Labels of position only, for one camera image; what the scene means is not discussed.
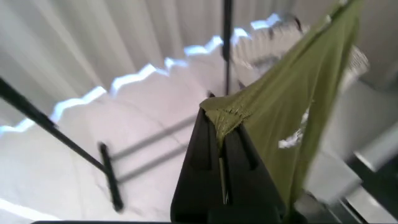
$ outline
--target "white print on shirt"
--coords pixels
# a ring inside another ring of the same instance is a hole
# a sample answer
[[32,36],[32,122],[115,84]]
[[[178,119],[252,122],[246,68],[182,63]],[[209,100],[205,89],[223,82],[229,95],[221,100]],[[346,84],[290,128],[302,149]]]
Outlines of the white print on shirt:
[[300,128],[296,132],[294,132],[293,135],[289,136],[287,139],[280,140],[278,142],[279,149],[290,148],[290,147],[296,146],[297,144],[299,144],[301,142],[301,140],[303,139],[303,132],[304,132],[305,126],[307,124],[309,111],[310,111],[310,108],[307,108],[307,110],[303,114],[303,116],[301,118]]

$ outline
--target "tile floor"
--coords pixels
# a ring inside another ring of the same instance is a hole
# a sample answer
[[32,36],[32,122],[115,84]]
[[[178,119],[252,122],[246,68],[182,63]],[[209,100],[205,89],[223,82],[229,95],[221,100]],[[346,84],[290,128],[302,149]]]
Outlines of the tile floor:
[[[198,104],[207,90],[222,94],[222,58],[215,57],[198,55],[189,67],[174,67],[169,77],[155,73],[122,87],[116,96],[103,95],[64,113],[58,124],[61,131],[94,158],[100,160],[98,142],[109,146],[126,205],[123,214],[114,212],[100,171],[34,126],[0,138],[0,221],[168,221]],[[371,93],[361,83],[354,88],[350,91],[355,97]],[[344,108],[359,100],[345,105],[341,101],[345,102],[339,100],[336,106],[337,117],[331,119],[307,183],[307,189],[326,202],[359,182],[340,160],[339,152],[346,152],[336,147],[344,146],[340,143],[346,139],[338,139],[340,124],[334,125],[341,123],[338,116],[345,116]],[[398,112],[393,106],[388,109]]]

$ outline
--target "wrinkled fabric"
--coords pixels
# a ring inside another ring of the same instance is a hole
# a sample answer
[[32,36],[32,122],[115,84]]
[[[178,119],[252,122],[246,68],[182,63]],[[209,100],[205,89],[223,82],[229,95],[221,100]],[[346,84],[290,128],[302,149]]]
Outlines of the wrinkled fabric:
[[291,208],[302,191],[358,33],[362,0],[341,1],[262,78],[201,103],[224,137],[243,123],[280,196]]

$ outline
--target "curtain fold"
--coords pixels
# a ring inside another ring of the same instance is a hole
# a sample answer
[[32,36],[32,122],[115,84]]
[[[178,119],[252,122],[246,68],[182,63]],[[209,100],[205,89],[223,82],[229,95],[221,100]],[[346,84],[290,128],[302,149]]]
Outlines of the curtain fold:
[[[294,0],[235,1],[234,27],[283,14]],[[184,59],[222,30],[222,0],[0,0],[0,76],[50,115],[148,63]],[[0,126],[24,116],[0,100]]]

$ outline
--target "white curtain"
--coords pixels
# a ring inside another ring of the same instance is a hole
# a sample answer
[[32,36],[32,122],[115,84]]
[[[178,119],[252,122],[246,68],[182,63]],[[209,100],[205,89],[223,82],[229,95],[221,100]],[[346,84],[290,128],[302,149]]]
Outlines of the white curtain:
[[[293,1],[235,1],[234,27],[285,14]],[[222,17],[222,0],[0,0],[0,76],[50,115],[148,63],[185,59],[186,46],[221,35]],[[0,100],[0,126],[23,118]]]

